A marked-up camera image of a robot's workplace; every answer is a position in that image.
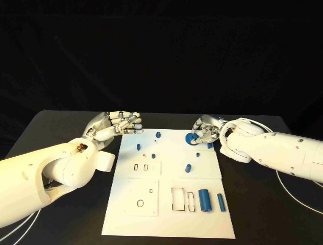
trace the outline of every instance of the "black table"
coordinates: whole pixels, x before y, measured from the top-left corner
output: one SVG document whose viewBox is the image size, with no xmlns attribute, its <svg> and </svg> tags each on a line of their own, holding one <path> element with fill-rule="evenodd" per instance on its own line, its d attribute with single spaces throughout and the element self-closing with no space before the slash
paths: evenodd
<svg viewBox="0 0 323 245">
<path fill-rule="evenodd" d="M 83 134 L 98 112 L 42 111 L 34 118 L 8 157 L 68 142 Z M 201 115 L 143 113 L 143 127 L 191 129 Z M 245 117 L 273 131 L 290 133 L 279 116 L 220 115 L 227 120 Z M 119 155 L 121 137 L 106 151 Z M 96 171 L 90 183 L 42 209 L 21 244 L 323 244 L 323 215 L 305 208 L 286 193 L 274 170 L 254 161 L 240 163 L 220 153 L 228 207 L 237 239 L 101 236 L 104 214 L 114 177 Z M 323 210 L 323 190 L 312 181 L 280 174 L 290 192 Z M 21 222 L 0 229 L 0 238 Z M 13 244 L 31 222 L 0 244 Z"/>
</svg>

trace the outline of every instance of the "robotic hand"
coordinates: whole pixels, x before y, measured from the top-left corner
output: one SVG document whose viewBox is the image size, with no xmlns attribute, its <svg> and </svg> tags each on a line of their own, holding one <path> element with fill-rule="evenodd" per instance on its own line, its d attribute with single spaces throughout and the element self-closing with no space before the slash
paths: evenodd
<svg viewBox="0 0 323 245">
<path fill-rule="evenodd" d="M 274 133 L 267 126 L 245 118 L 227 121 L 202 115 L 186 135 L 186 142 L 196 145 L 217 139 L 222 144 L 221 153 L 234 160 L 250 162 L 254 159 L 266 167 L 323 183 L 322 141 Z"/>
<path fill-rule="evenodd" d="M 140 134 L 140 114 L 104 112 L 81 138 L 0 161 L 0 227 L 19 221 L 83 187 L 96 169 L 111 171 L 116 156 L 100 151 L 114 136 Z M 44 185 L 42 175 L 52 180 Z"/>
</svg>

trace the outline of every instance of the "white pegboard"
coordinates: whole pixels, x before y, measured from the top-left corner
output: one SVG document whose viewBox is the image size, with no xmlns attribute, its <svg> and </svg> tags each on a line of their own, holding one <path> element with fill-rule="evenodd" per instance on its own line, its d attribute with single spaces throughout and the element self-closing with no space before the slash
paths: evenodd
<svg viewBox="0 0 323 245">
<path fill-rule="evenodd" d="M 162 133 L 160 138 L 156 138 L 156 132 Z M 235 238 L 217 154 L 207 144 L 186 144 L 188 133 L 188 130 L 145 129 L 140 135 L 123 136 L 103 235 Z M 149 173 L 140 167 L 140 171 L 134 171 L 136 164 L 153 166 L 155 172 Z M 189 173 L 185 172 L 188 164 L 192 164 Z M 147 189 L 153 181 L 159 185 L 158 205 L 145 206 L 143 211 L 136 199 L 147 200 L 152 197 Z M 139 189 L 142 187 L 134 188 L 134 185 L 145 186 L 143 194 Z M 173 187 L 183 188 L 185 211 L 172 210 Z M 201 211 L 201 189 L 209 190 L 211 212 Z M 194 193 L 195 212 L 189 211 L 188 192 Z M 218 193 L 224 196 L 227 212 L 221 212 Z"/>
</svg>

